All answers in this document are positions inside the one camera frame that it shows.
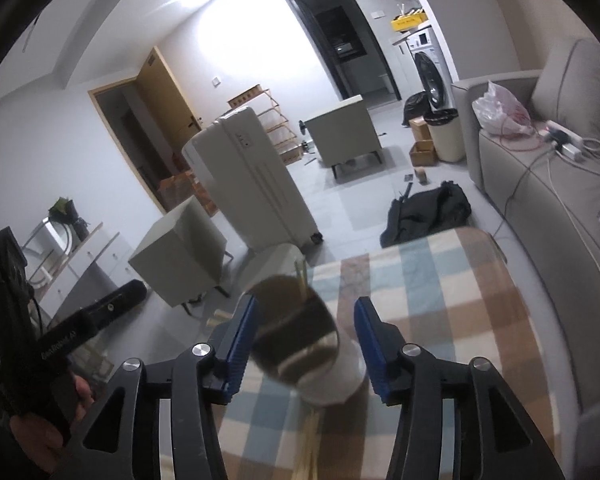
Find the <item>operator hand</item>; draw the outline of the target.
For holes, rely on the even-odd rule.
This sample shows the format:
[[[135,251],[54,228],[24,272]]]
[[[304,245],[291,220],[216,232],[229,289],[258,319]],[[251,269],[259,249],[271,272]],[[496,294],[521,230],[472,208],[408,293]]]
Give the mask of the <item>operator hand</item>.
[[[78,375],[74,375],[73,379],[79,402],[76,404],[72,428],[84,419],[94,403],[88,382]],[[52,474],[64,450],[64,438],[60,431],[38,415],[12,416],[9,419],[9,428],[24,454],[46,474]]]

